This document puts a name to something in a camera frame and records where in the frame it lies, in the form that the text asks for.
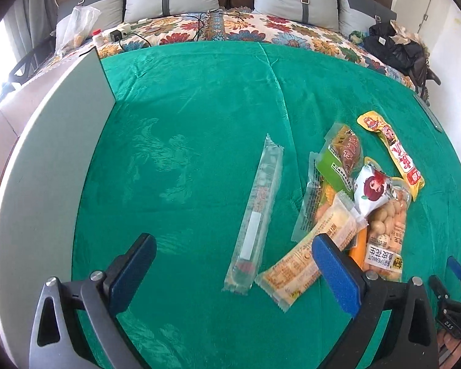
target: cartoon character logo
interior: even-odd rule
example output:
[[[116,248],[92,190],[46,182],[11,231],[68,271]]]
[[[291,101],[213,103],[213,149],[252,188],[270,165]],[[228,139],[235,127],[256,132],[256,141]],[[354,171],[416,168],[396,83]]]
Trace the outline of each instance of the cartoon character logo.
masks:
[[[369,129],[376,129],[377,125],[379,124],[379,120],[374,120],[371,117],[365,118],[364,122]]]
[[[377,201],[384,194],[384,178],[385,176],[379,172],[374,171],[374,176],[367,178],[364,183],[364,194],[362,198]]]
[[[396,142],[396,135],[394,134],[393,129],[391,129],[391,126],[387,125],[384,128],[382,128],[382,134],[386,136],[389,145],[393,145]]]

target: plastic wrapper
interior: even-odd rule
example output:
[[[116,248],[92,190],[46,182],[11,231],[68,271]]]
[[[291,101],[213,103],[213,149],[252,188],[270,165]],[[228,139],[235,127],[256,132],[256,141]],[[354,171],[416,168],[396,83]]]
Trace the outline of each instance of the plastic wrapper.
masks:
[[[100,14],[101,11],[94,7],[74,7],[57,55],[63,57],[69,51],[79,48],[92,32]]]
[[[353,199],[352,172],[362,162],[360,141],[349,126],[335,123],[325,136],[326,143],[316,157],[316,168],[338,192]]]
[[[223,290],[246,294],[261,265],[268,224],[282,177],[284,149],[266,136]]]
[[[366,225],[367,222],[360,217],[350,198],[345,192],[340,191],[336,194],[333,205],[312,231],[285,257],[260,273],[255,282],[282,310],[287,311],[320,276],[311,252],[315,236],[326,233],[338,248],[343,250]]]
[[[408,183],[413,200],[415,201],[418,192],[425,185],[425,180],[413,163],[412,158],[404,150],[393,128],[376,111],[370,111],[364,115],[360,115],[357,122],[369,132],[379,134],[380,139],[389,150],[389,155],[391,155],[401,176],[403,176],[403,179]]]
[[[355,207],[365,218],[392,197],[391,178],[369,157],[365,158],[365,165],[355,179],[353,189]]]
[[[365,271],[373,270],[388,280],[401,280],[401,249],[411,199],[408,185],[402,179],[394,178],[392,198],[369,216]]]
[[[321,198],[321,175],[316,169],[315,153],[309,154],[309,170],[306,192],[292,232],[292,241],[298,243],[316,224],[316,212]]]

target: yellow snack package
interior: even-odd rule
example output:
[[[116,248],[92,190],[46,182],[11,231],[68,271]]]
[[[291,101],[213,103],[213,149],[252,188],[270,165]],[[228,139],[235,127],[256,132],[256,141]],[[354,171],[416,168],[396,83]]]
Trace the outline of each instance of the yellow snack package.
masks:
[[[404,150],[393,128],[376,111],[369,111],[364,115],[360,115],[357,123],[369,132],[379,133],[380,139],[389,150],[389,155],[391,155],[403,179],[408,183],[415,201],[418,192],[425,186],[425,180],[413,163],[412,158]]]
[[[343,250],[366,226],[366,220],[357,212],[352,200],[344,191],[340,191],[312,231],[254,281],[286,312],[321,274],[311,252],[315,236],[326,233]]]

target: clear plastic bag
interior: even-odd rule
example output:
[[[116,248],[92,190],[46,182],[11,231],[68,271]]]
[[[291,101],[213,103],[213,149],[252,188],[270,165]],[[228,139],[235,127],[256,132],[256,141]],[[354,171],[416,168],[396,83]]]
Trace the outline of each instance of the clear plastic bag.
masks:
[[[261,265],[275,196],[280,187],[283,153],[284,148],[273,143],[267,135],[223,291],[246,294],[253,285]]]
[[[315,153],[309,154],[309,170],[306,192],[292,232],[292,241],[298,243],[313,229],[316,211],[321,198],[321,175],[316,169]]]
[[[315,158],[317,170],[333,189],[343,190],[353,199],[352,175],[363,163],[362,146],[353,130],[343,123],[334,123]]]
[[[285,257],[260,273],[256,277],[256,284],[286,312],[321,275],[312,257],[313,239],[318,234],[326,233],[343,250],[357,232],[366,226],[366,220],[359,215],[353,201],[344,191],[338,192],[333,205],[312,231]]]
[[[364,270],[377,272],[388,280],[401,281],[401,249],[412,195],[404,180],[393,178],[392,183],[392,198],[369,216]]]
[[[94,7],[74,7],[57,55],[63,57],[69,51],[80,47],[92,32],[100,14],[101,11]]]

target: sausage package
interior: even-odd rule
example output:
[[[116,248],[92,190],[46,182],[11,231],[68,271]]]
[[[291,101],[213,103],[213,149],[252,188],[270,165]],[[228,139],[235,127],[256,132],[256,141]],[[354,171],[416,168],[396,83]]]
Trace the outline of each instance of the sausage package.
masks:
[[[394,178],[392,182],[392,198],[369,216],[363,269],[373,270],[387,280],[400,281],[401,248],[411,194],[404,180]]]
[[[425,185],[425,180],[413,163],[412,158],[404,150],[393,128],[376,111],[369,111],[364,115],[360,115],[357,122],[369,132],[379,133],[380,139],[389,150],[389,155],[391,155],[403,179],[408,183],[413,200],[415,201],[418,192]]]
[[[253,285],[282,179],[283,154],[284,148],[266,135],[223,290],[245,295]]]
[[[340,191],[312,231],[285,257],[260,273],[255,282],[286,312],[321,274],[311,252],[315,236],[326,233],[343,250],[366,226],[348,195]]]

